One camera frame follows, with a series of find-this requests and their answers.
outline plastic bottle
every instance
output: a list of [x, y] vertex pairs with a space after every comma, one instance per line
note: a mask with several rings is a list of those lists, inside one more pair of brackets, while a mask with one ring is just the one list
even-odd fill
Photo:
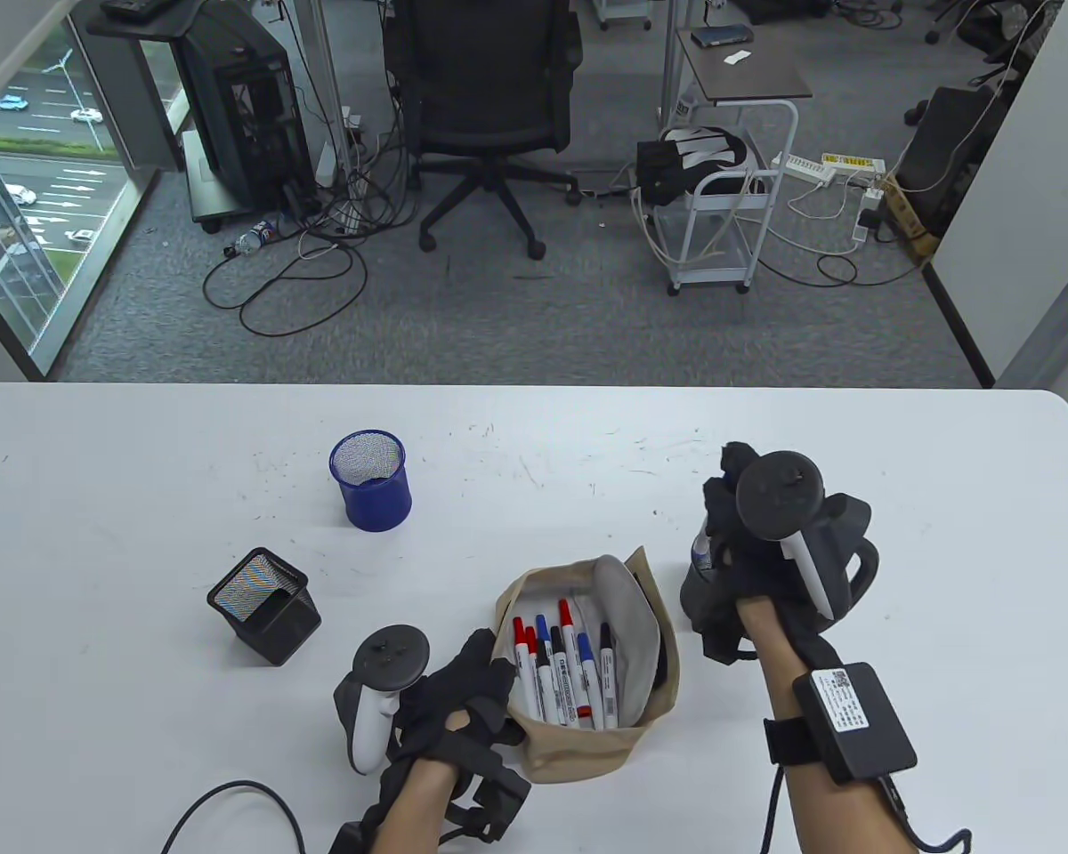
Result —
[[252, 255], [262, 246], [269, 243], [277, 238], [277, 225], [269, 220], [262, 220], [252, 228], [249, 228], [237, 239], [237, 255]]
[[696, 540], [692, 541], [692, 569], [704, 574], [712, 568], [712, 544], [708, 541], [708, 517], [704, 517], [701, 524], [701, 532], [696, 534]]
[[674, 127], [688, 126], [689, 120], [692, 117], [692, 111], [697, 108], [701, 104], [701, 84], [693, 80], [685, 86], [684, 93], [680, 93], [680, 100], [676, 101], [676, 107], [673, 107], [673, 118], [672, 125]]

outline brown tabletop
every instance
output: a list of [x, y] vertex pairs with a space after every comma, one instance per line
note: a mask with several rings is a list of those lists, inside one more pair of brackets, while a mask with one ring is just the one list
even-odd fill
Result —
[[[773, 29], [753, 31], [755, 38], [747, 45], [702, 48], [689, 29], [680, 30], [680, 46], [705, 98], [716, 102], [810, 98], [811, 89], [795, 67], [790, 46]], [[724, 58], [737, 50], [749, 50], [751, 56], [736, 65], [726, 64]]]

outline table surface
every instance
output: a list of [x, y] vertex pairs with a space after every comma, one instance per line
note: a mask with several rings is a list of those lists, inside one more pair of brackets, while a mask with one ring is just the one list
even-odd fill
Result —
[[[383, 534], [346, 524], [327, 469], [365, 427], [408, 452], [414, 508]], [[754, 665], [704, 659], [677, 605], [728, 440], [805, 452], [831, 492], [873, 506], [878, 580], [830, 638], [876, 667], [915, 744], [899, 786], [921, 836], [969, 825], [978, 851], [1068, 852], [1055, 396], [66, 383], [0, 385], [0, 851], [158, 851], [237, 777], [277, 789], [327, 851], [376, 797], [331, 700], [363, 637], [414, 622], [440, 665], [523, 570], [641, 544], [679, 638], [676, 708], [616, 773], [535, 787], [490, 851], [757, 851], [765, 687]], [[323, 614], [280, 668], [206, 605], [256, 545], [309, 574]], [[796, 851], [786, 806], [775, 834]], [[207, 806], [175, 847], [290, 850], [252, 794]]]
[[[753, 28], [753, 32], [755, 38], [747, 45], [702, 48], [692, 41], [691, 29], [680, 29], [680, 46], [704, 97], [717, 104], [810, 98], [811, 88], [799, 76], [795, 51], [782, 34], [768, 28]], [[751, 56], [728, 65], [724, 58], [737, 50]]]

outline black glove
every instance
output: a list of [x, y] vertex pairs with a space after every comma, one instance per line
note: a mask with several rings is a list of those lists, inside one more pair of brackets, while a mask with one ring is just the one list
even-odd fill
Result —
[[[392, 764], [380, 774], [379, 802], [366, 810], [360, 822], [364, 850], [375, 840], [376, 831], [404, 789], [417, 758], [433, 757], [459, 769], [453, 801], [466, 792], [476, 774], [485, 779], [490, 765], [501, 765], [497, 754], [490, 753], [490, 745], [517, 744], [513, 733], [520, 738], [521, 730], [505, 727], [506, 700], [517, 670], [506, 659], [491, 660], [493, 647], [492, 631], [474, 631], [449, 665], [433, 675], [421, 676], [399, 695], [399, 711], [392, 717], [392, 740], [388, 745]], [[466, 709], [470, 723], [449, 731], [447, 716], [460, 709]]]
[[692, 631], [702, 635], [709, 659], [725, 664], [753, 660], [754, 652], [739, 649], [747, 634], [736, 602], [766, 596], [774, 603], [796, 654], [810, 667], [836, 667], [838, 653], [819, 637], [831, 623], [812, 605], [795, 562], [783, 556], [778, 541], [759, 540], [740, 521], [736, 485], [758, 456], [751, 445], [729, 442], [720, 461], [723, 476], [704, 484], [712, 581], [692, 618]]

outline office chair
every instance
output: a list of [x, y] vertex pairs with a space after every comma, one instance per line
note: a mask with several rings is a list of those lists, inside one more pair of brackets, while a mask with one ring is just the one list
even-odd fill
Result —
[[[578, 179], [564, 172], [508, 162], [511, 155], [569, 145], [569, 90], [582, 62], [582, 34], [569, 0], [392, 0], [383, 28], [384, 66], [395, 75], [403, 106], [404, 145], [420, 174], [464, 179], [419, 224], [419, 248], [436, 249], [430, 228], [474, 189], [498, 194], [538, 260], [535, 237], [506, 179], [568, 187], [582, 202]], [[425, 154], [457, 159], [424, 162]]]

